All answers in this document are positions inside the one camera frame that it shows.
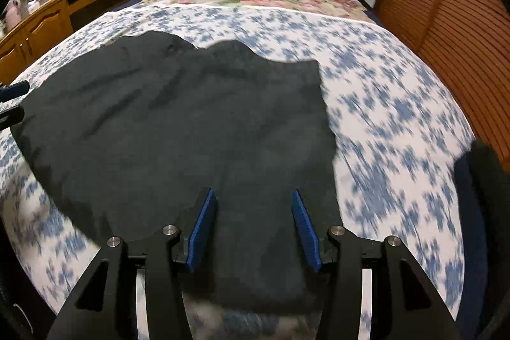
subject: wooden desk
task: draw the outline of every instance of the wooden desk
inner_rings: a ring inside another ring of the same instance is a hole
[[[0,82],[10,84],[56,44],[123,1],[50,0],[0,41]]]

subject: black object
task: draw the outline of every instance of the black object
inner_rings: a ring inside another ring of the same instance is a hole
[[[48,340],[70,338],[135,339],[133,296],[136,269],[145,269],[147,324],[152,339],[192,340],[178,271],[192,270],[201,260],[215,219],[217,200],[203,189],[195,206],[182,212],[175,225],[165,226],[143,240],[125,242],[112,237],[76,283],[48,334]]]
[[[469,170],[467,154],[455,162],[453,179],[457,191],[464,253],[462,296],[455,325],[463,340],[472,340],[476,336],[484,305],[488,264],[484,216]]]
[[[0,337],[8,340],[46,338],[55,314],[19,264],[2,221],[0,257]]]
[[[130,296],[138,267],[145,268],[150,338],[159,340],[171,335],[174,340],[192,340],[176,269],[177,263],[187,260],[182,257],[183,261],[173,263],[171,258],[186,256],[182,249],[175,248],[177,244],[187,245],[197,228],[212,224],[214,215],[197,225],[210,194],[210,189],[202,192],[195,208],[185,214],[180,234],[175,227],[174,233],[168,235],[165,227],[163,232],[142,241],[125,243],[121,238],[111,238],[76,283],[48,340],[76,338],[77,333],[85,340],[135,339],[136,316],[130,313],[133,308],[129,304],[133,301]],[[362,268],[373,270],[371,340],[461,339],[434,285],[399,238],[367,240],[342,226],[330,227],[327,234],[338,255],[334,263],[324,264],[331,271],[330,289],[316,340],[337,340],[339,336],[344,340],[358,339]],[[302,237],[302,243],[307,244],[306,237]]]
[[[510,177],[494,150],[480,140],[467,155],[487,236],[488,278],[478,333],[507,339],[510,332]]]
[[[30,84],[28,81],[17,82],[10,86],[4,86],[0,84],[0,103],[13,100],[19,96],[23,96],[30,90]],[[16,105],[8,108],[7,110],[0,112],[0,131],[14,126],[17,123],[21,123],[25,111],[22,106]]]
[[[300,185],[328,223],[340,220],[320,86],[316,61],[148,32],[60,68],[24,100],[12,133],[60,212],[99,245],[175,223],[209,184],[222,202],[214,249],[183,289],[225,307],[305,313],[322,308],[325,284],[302,267],[289,195]]]
[[[6,101],[13,100],[19,96],[23,96],[30,90],[30,84],[28,81],[17,82],[10,86],[0,85],[0,102],[5,103]]]
[[[293,196],[292,212],[302,247],[311,266],[317,226],[302,195]],[[383,242],[359,238],[340,225],[327,230],[338,255],[322,255],[321,271],[330,272],[330,285],[316,340],[358,339],[361,317],[361,271],[372,269],[371,340],[460,340],[455,322],[441,296],[405,244],[396,236]]]

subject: black cloth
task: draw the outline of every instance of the black cloth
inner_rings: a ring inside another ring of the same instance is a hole
[[[481,141],[473,142],[468,164],[487,238],[488,278],[478,331],[489,327],[492,340],[498,340],[510,332],[510,178],[494,150]]]
[[[12,134],[88,237],[146,237],[211,186],[212,250],[184,289],[250,310],[321,308],[323,281],[304,262],[291,213],[300,188],[340,221],[316,61],[272,62],[238,41],[195,49],[151,32],[76,58],[23,106]]]
[[[455,162],[453,178],[457,190],[464,251],[464,281],[455,325],[463,340],[472,340],[475,338],[484,304],[488,265],[484,217],[469,171],[467,154]]]

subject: wooden wardrobe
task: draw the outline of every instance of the wooden wardrobe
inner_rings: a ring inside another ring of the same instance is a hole
[[[510,170],[510,17],[500,0],[377,0],[382,24],[448,86]]]

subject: blue gripper pad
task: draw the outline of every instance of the blue gripper pad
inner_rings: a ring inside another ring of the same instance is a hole
[[[319,238],[315,232],[314,226],[308,215],[308,211],[304,206],[303,200],[298,191],[292,192],[292,216],[296,223],[301,245],[303,247],[304,255],[307,258],[307,263],[318,272],[322,267],[319,251]]]
[[[211,227],[214,222],[217,200],[214,190],[209,189],[206,200],[198,214],[195,226],[188,239],[188,258],[186,265],[190,271],[194,271],[202,260],[203,251],[206,248],[207,239],[211,233]]]

